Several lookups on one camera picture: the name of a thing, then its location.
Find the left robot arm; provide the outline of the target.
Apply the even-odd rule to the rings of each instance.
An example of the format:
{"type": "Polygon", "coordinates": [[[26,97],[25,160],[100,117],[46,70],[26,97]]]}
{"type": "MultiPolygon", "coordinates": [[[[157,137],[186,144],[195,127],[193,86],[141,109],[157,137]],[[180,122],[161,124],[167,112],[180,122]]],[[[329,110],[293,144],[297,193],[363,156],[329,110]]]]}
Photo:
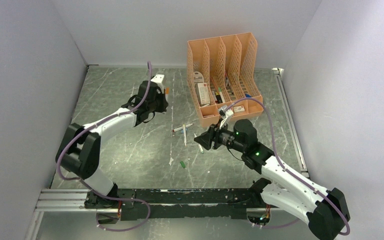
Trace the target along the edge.
{"type": "Polygon", "coordinates": [[[98,201],[104,207],[114,207],[119,200],[118,187],[100,170],[101,146],[126,130],[148,123],[156,113],[166,112],[167,95],[164,75],[156,74],[143,81],[137,94],[114,113],[92,123],[70,124],[55,157],[57,172],[64,168],[75,174],[75,179],[99,193],[98,201]]]}

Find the white pen green tip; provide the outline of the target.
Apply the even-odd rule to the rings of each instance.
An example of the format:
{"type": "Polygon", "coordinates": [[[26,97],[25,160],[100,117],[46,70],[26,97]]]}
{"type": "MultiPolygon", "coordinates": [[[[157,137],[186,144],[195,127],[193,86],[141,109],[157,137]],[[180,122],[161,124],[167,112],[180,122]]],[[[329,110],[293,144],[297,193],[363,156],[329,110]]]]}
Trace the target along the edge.
{"type": "Polygon", "coordinates": [[[203,147],[200,144],[198,144],[198,148],[199,148],[200,153],[203,154],[204,153],[203,147]]]}

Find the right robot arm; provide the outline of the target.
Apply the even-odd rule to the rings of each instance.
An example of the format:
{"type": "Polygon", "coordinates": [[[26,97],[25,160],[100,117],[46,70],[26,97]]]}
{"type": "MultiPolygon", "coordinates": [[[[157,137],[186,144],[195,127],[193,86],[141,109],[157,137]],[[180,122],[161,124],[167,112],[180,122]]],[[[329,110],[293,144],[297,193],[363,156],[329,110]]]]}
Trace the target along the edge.
{"type": "Polygon", "coordinates": [[[221,123],[212,124],[194,141],[205,150],[225,146],[241,153],[241,161],[269,182],[250,193],[255,207],[267,203],[288,212],[306,223],[319,240],[334,240],[348,229],[351,217],[343,192],[311,181],[277,158],[273,150],[258,141],[250,120],[238,120],[233,130],[221,123]]]}

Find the white grey pen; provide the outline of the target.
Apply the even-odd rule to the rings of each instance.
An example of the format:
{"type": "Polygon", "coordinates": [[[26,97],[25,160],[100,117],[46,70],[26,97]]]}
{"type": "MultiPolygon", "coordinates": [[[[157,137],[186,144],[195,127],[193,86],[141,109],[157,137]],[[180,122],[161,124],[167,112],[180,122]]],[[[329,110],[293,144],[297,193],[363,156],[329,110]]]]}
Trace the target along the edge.
{"type": "Polygon", "coordinates": [[[185,124],[184,126],[180,126],[180,127],[172,129],[172,132],[175,133],[178,131],[183,131],[183,130],[186,130],[188,127],[191,127],[193,125],[194,125],[193,123],[185,124]]]}

